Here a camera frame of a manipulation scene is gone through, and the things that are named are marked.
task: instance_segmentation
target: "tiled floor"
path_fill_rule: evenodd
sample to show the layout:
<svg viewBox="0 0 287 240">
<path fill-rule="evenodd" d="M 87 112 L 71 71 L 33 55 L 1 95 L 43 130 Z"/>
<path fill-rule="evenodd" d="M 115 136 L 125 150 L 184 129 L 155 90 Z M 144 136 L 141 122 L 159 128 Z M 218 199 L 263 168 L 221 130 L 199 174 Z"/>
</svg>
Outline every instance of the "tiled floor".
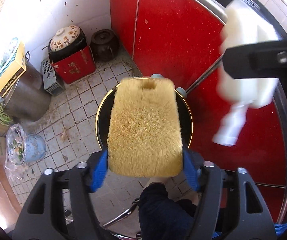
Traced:
<svg viewBox="0 0 287 240">
<path fill-rule="evenodd" d="M 53 97 L 49 110 L 38 122 L 23 123 L 27 131 L 46 141 L 47 155 L 41 161 L 30 163 L 23 179 L 9 180 L 21 206 L 46 168 L 55 171 L 71 169 L 100 150 L 95 134 L 95 116 L 102 98 L 124 77 L 141 75 L 123 48 L 117 58 L 108 63 L 98 63 L 96 67 L 94 73 L 67 85 L 65 92 Z M 99 222 L 105 223 L 129 208 L 148 180 L 118 176 L 109 171 L 103 187 L 91 194 Z M 170 179 L 166 188 L 172 199 L 179 199 L 190 190 L 182 173 Z M 71 210 L 67 190 L 63 193 L 63 200 L 65 208 Z M 140 230 L 137 210 L 109 229 L 135 236 Z"/>
</svg>

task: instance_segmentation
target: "black pot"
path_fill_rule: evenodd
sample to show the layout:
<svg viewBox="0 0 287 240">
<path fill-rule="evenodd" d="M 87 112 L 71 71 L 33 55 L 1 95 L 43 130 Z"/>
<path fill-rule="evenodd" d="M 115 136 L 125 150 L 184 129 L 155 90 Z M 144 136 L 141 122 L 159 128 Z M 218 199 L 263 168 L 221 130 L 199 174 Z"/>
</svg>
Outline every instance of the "black pot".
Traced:
<svg viewBox="0 0 287 240">
<path fill-rule="evenodd" d="M 96 135 L 101 149 L 107 146 L 110 117 L 116 91 L 117 87 L 114 87 L 107 93 L 101 101 L 96 115 Z M 186 100 L 184 100 L 177 90 L 175 90 L 175 92 L 181 127 L 181 137 L 189 146 L 192 139 L 192 114 Z"/>
<path fill-rule="evenodd" d="M 71 56 L 72 54 L 84 49 L 87 46 L 87 40 L 81 28 L 80 28 L 80 35 L 69 46 L 63 49 L 60 49 L 58 51 L 51 51 L 50 49 L 51 41 L 52 39 L 49 41 L 48 44 L 48 54 L 51 63 L 56 63 L 60 60 L 63 60 Z"/>
<path fill-rule="evenodd" d="M 112 30 L 100 30 L 91 36 L 90 48 L 95 61 L 109 61 L 118 54 L 119 40 Z"/>
</svg>

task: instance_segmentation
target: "gold rim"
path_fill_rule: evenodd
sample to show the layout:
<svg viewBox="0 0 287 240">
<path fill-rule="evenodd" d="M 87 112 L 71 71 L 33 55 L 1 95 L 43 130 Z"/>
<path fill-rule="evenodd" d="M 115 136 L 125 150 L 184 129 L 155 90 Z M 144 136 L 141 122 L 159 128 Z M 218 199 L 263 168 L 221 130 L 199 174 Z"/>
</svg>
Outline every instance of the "gold rim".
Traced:
<svg viewBox="0 0 287 240">
<path fill-rule="evenodd" d="M 175 89 L 176 93 L 181 97 L 182 101 L 184 102 L 186 108 L 188 109 L 189 111 L 189 115 L 190 115 L 190 123 L 191 123 L 191 131 L 190 131 L 190 140 L 189 140 L 189 143 L 188 143 L 188 147 L 190 147 L 190 144 L 191 144 L 191 141 L 192 141 L 192 133 L 193 133 L 193 121 L 192 121 L 192 113 L 191 113 L 191 110 L 190 110 L 190 107 L 188 106 L 188 103 L 186 102 L 186 100 L 183 98 L 183 96 Z M 96 114 L 96 122 L 95 122 L 95 126 L 96 126 L 96 137 L 97 137 L 97 141 L 98 141 L 98 144 L 99 144 L 99 147 L 100 149 L 102 150 L 101 148 L 101 145 L 99 143 L 99 136 L 98 136 L 98 116 L 99 116 L 99 113 L 102 109 L 102 106 L 103 106 L 103 103 L 106 101 L 107 97 L 113 92 L 113 90 L 111 89 L 105 96 L 104 98 L 102 99 L 99 107 L 98 107 L 98 111 L 97 111 L 97 114 Z"/>
</svg>

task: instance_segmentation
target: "gray plastic crate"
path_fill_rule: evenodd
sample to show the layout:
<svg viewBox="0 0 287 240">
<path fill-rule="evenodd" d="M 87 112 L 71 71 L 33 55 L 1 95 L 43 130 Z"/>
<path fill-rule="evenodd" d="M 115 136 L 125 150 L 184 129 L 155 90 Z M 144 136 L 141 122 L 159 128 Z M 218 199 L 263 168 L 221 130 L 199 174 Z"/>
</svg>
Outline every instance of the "gray plastic crate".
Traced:
<svg viewBox="0 0 287 240">
<path fill-rule="evenodd" d="M 45 90 L 48 93 L 57 96 L 65 90 L 63 80 L 54 71 L 49 58 L 46 58 L 41 62 L 41 69 Z"/>
</svg>

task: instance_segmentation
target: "scrub brush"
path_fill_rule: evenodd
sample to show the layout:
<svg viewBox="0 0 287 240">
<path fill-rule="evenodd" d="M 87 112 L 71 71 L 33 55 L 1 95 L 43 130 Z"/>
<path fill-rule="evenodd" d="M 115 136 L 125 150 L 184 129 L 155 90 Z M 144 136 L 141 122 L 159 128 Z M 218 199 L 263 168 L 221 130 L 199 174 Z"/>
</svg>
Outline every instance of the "scrub brush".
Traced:
<svg viewBox="0 0 287 240">
<path fill-rule="evenodd" d="M 172 177 L 182 170 L 182 141 L 173 82 L 124 79 L 108 134 L 108 166 L 132 177 Z"/>
</svg>

